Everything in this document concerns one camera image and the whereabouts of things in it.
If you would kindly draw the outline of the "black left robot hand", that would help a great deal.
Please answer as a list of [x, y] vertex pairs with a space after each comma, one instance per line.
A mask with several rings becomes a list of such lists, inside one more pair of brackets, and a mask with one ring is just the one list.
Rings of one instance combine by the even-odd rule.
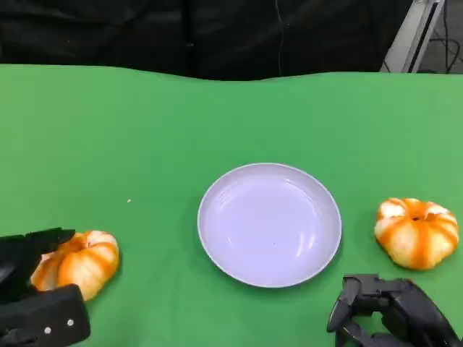
[[44, 254], [56, 251], [72, 239], [74, 229], [50, 228], [27, 234], [1, 237], [1, 303], [35, 295], [31, 276]]

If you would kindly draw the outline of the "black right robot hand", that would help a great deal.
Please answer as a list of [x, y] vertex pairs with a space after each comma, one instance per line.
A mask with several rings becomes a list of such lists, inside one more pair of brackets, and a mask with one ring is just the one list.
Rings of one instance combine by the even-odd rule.
[[[356, 316], [382, 314], [386, 333], [370, 334]], [[405, 278], [384, 280], [375, 274], [345, 275], [327, 328], [335, 345], [461, 346], [462, 339], [431, 298]]]

